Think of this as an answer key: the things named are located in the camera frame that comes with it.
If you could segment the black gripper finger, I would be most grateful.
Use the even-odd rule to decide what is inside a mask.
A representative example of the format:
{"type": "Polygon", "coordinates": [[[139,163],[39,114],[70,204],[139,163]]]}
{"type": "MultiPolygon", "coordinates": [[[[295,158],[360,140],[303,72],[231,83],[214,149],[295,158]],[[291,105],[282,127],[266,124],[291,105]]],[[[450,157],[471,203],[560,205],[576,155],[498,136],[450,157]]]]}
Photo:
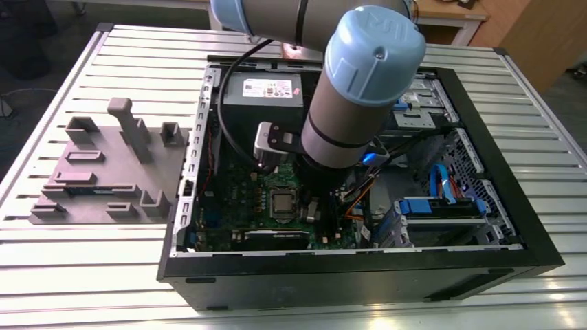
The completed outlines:
{"type": "Polygon", "coordinates": [[[307,206],[302,208],[300,218],[304,223],[315,224],[320,221],[322,211],[319,207],[319,198],[312,198],[307,206]]]}

